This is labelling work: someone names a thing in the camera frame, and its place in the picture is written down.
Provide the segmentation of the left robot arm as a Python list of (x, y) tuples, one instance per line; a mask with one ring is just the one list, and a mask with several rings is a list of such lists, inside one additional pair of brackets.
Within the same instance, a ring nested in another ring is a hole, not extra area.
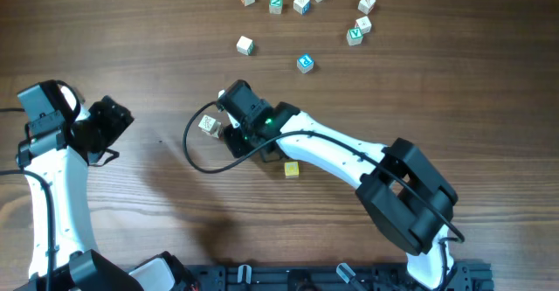
[(109, 96), (84, 107), (62, 80), (17, 95), (28, 115), (16, 161), (31, 190), (34, 247), (24, 290), (139, 290), (141, 284), (100, 255), (86, 186), (91, 167), (118, 152), (111, 145), (129, 127), (131, 112)]

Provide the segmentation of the small white block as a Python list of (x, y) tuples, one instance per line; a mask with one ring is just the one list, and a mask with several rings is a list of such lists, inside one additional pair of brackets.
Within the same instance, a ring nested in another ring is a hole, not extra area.
[(221, 125), (221, 123), (218, 120), (216, 120), (213, 117), (210, 117), (208, 115), (204, 115), (202, 117), (202, 119), (200, 120), (200, 122), (198, 123), (198, 127), (206, 135), (211, 135), (212, 132), (215, 130), (215, 128), (217, 128), (219, 125)]

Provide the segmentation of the blue C block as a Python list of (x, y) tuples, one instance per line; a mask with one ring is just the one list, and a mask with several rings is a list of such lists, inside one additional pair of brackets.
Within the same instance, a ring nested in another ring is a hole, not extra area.
[(308, 73), (314, 68), (314, 60), (305, 53), (297, 59), (297, 67), (302, 73)]

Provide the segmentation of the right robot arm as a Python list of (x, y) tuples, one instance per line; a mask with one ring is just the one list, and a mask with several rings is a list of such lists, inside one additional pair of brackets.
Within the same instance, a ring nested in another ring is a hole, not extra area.
[(277, 152), (340, 178), (377, 229), (407, 255), (407, 270), (420, 286), (441, 290), (450, 281), (451, 241), (464, 237), (452, 225), (458, 195), (413, 143), (365, 142), (328, 128), (299, 108), (272, 107), (244, 80), (219, 92), (217, 107), (231, 121), (225, 141), (237, 158)]

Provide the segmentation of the green V block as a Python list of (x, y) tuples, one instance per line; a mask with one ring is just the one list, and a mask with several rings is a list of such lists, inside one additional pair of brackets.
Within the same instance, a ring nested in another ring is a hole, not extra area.
[(350, 46), (360, 45), (362, 43), (362, 40), (363, 40), (363, 34), (360, 28), (355, 27), (347, 31), (348, 45)]

